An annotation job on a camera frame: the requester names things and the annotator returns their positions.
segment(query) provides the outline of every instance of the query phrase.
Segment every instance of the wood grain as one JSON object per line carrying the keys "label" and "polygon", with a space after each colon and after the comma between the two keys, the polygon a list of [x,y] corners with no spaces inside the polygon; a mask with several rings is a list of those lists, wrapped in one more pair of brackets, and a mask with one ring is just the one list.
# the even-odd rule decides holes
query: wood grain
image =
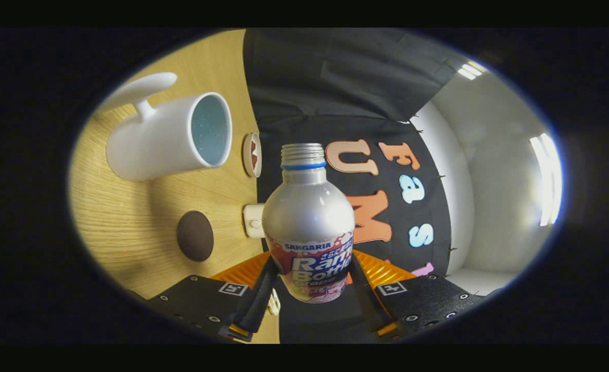
{"label": "wood grain", "polygon": [[[70,207],[81,238],[112,278],[146,299],[187,275],[210,277],[262,253],[261,241],[245,235],[242,219],[243,207],[257,200],[242,142],[258,132],[243,66],[244,33],[226,31],[187,45],[129,80],[162,71],[178,75],[173,87],[148,99],[152,106],[208,91],[224,96],[233,144],[222,167],[136,183],[118,178],[106,162],[106,140],[135,113],[131,104],[92,115],[73,150]],[[214,248],[203,262],[187,259],[176,241],[177,224],[189,210],[202,212],[212,225]],[[255,342],[278,343],[277,316],[266,313]]]}

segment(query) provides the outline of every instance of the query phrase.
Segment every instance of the letter s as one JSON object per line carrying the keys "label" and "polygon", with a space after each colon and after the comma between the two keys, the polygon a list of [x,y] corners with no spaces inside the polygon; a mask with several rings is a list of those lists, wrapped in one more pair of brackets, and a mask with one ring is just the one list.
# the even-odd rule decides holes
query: letter s
{"label": "letter s", "polygon": [[410,245],[412,245],[412,247],[416,248],[432,243],[432,226],[430,226],[430,224],[423,224],[421,228],[415,226],[410,229],[409,234]]}

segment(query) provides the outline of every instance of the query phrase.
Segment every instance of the mug handle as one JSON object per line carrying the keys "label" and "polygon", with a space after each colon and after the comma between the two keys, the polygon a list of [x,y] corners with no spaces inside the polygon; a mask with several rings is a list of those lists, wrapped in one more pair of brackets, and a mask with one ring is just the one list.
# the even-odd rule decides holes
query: mug handle
{"label": "mug handle", "polygon": [[177,79],[178,75],[172,72],[160,72],[144,76],[120,87],[120,89],[116,89],[113,94],[104,100],[97,111],[103,113],[124,104],[132,103],[137,113],[141,115],[142,120],[145,120],[155,112],[155,109],[148,103],[148,97],[169,89]]}

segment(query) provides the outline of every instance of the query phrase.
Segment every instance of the black cloth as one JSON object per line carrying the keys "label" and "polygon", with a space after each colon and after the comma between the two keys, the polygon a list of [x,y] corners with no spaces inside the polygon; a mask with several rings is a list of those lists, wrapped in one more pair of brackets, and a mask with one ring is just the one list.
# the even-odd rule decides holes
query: black cloth
{"label": "black cloth", "polygon": [[[446,196],[434,161],[408,120],[451,79],[462,60],[423,38],[384,29],[248,30],[244,56],[262,146],[259,203],[281,184],[283,144],[319,142],[326,148],[331,142],[364,140],[370,155],[344,153],[340,159],[371,159],[378,174],[345,173],[328,165],[327,179],[348,197],[384,191],[388,206],[373,219],[389,224],[392,237],[385,242],[356,241],[354,249],[408,271],[430,262],[433,273],[444,275],[451,239]],[[390,161],[380,142],[406,143],[420,168]],[[403,175],[420,179],[423,200],[403,200]],[[422,224],[433,227],[433,241],[412,247],[409,231]],[[370,339],[352,285],[339,299],[315,305],[293,299],[283,285],[276,288],[283,306],[283,343]],[[305,329],[315,331],[302,332]]]}

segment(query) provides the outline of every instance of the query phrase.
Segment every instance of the fluorescent light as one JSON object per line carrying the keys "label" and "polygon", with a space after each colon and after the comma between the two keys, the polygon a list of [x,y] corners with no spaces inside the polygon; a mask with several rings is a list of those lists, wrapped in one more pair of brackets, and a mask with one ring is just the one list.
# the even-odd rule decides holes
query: fluorescent light
{"label": "fluorescent light", "polygon": [[543,147],[545,147],[545,152],[548,153],[548,160],[550,160],[550,168],[552,168],[552,178],[554,180],[554,201],[550,215],[550,223],[554,224],[557,221],[557,217],[559,217],[559,210],[561,209],[561,162],[559,160],[559,153],[557,153],[557,147],[550,136],[546,133],[541,134],[541,141],[543,142]]}
{"label": "fluorescent light", "polygon": [[460,69],[458,70],[458,73],[460,75],[463,75],[464,77],[468,78],[469,80],[474,80],[476,79],[476,76],[472,75],[471,73],[469,73],[468,71],[466,71],[465,69]]}
{"label": "fluorescent light", "polygon": [[476,68],[473,68],[470,65],[467,65],[467,64],[463,65],[463,69],[471,72],[472,74],[474,74],[476,76],[481,75],[481,71],[477,70]]}
{"label": "fluorescent light", "polygon": [[550,216],[552,215],[552,204],[554,203],[554,196],[552,190],[552,167],[548,160],[548,156],[543,150],[540,139],[533,137],[529,139],[532,144],[536,160],[538,160],[538,166],[541,169],[541,180],[543,182],[543,201],[541,203],[541,222],[540,226],[547,226],[550,222]]}

